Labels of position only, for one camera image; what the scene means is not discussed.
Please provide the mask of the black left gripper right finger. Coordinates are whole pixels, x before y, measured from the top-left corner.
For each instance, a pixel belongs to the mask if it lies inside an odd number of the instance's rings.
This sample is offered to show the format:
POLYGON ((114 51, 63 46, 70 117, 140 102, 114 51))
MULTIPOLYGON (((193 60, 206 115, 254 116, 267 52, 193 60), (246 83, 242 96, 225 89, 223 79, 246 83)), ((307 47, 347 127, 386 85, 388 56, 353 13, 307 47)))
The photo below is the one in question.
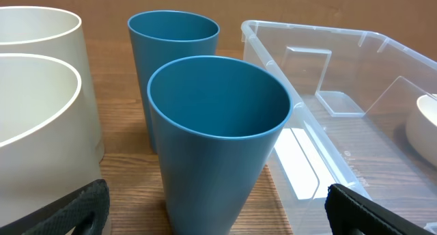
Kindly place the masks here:
POLYGON ((342 184, 329 186, 324 207, 333 235, 431 234, 342 184))

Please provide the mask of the dark blue tall cup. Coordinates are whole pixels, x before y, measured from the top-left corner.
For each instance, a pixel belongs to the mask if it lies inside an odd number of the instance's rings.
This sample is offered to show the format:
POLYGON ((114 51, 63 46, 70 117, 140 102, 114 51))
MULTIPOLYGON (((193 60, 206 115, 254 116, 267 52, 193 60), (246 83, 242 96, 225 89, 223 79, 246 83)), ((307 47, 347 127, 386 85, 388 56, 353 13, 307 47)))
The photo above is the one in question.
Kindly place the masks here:
POLYGON ((268 71, 218 55, 177 59, 147 85, 174 234, 228 234, 289 120, 293 103, 268 71))
POLYGON ((161 66, 175 59, 215 54, 220 27, 206 16, 175 10, 140 12, 131 16, 127 25, 150 146, 155 152, 147 97, 150 77, 161 66))

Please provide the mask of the cream tall cup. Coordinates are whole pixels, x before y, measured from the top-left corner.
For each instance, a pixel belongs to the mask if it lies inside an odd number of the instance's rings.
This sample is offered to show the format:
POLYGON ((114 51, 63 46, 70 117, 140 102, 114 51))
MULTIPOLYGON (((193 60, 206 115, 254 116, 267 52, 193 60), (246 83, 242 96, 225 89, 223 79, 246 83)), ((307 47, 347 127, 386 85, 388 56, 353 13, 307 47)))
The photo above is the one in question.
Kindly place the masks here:
POLYGON ((103 179, 86 112, 73 66, 1 55, 1 227, 103 179))
POLYGON ((57 8, 2 7, 1 52, 45 55, 76 68, 82 78, 92 142, 101 161, 104 143, 81 18, 73 12, 57 8))

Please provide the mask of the cream bowl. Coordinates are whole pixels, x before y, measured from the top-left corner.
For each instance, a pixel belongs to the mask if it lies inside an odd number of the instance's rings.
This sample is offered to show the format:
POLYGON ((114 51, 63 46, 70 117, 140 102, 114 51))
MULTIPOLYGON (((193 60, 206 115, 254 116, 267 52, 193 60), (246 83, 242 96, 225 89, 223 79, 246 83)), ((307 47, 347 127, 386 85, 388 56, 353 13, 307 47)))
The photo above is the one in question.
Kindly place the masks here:
POLYGON ((406 136, 410 145, 430 164, 436 166, 436 96, 417 98, 406 121, 406 136))

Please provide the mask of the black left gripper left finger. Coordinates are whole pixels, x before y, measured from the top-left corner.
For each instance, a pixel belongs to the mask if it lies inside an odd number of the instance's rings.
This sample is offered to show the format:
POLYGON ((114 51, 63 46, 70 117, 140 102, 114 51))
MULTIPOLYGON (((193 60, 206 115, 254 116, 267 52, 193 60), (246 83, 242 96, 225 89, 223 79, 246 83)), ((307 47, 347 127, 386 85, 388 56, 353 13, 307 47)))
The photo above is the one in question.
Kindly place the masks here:
POLYGON ((97 179, 1 227, 2 234, 102 235, 108 219, 107 182, 97 179))

